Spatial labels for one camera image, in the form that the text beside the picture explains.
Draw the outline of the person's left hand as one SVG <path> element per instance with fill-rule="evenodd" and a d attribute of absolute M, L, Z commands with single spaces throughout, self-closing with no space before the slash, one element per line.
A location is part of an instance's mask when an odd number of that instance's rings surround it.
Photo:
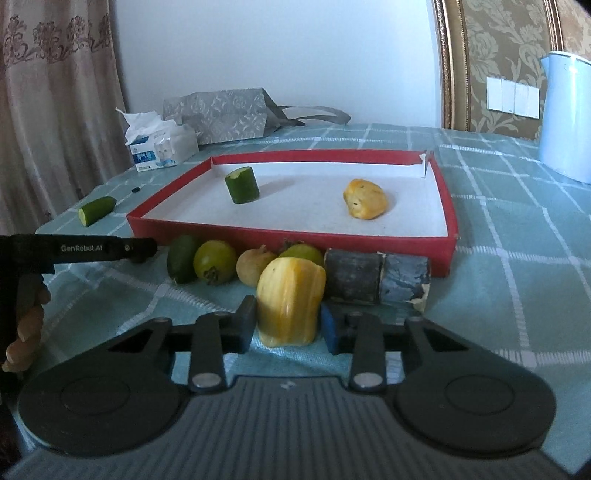
<path fill-rule="evenodd" d="M 17 339 L 6 349 L 6 360 L 2 370 L 8 373 L 20 373 L 28 370 L 34 362 L 41 342 L 44 324 L 44 306 L 51 300 L 51 294 L 42 285 L 35 294 L 32 305 L 21 316 L 17 325 Z"/>

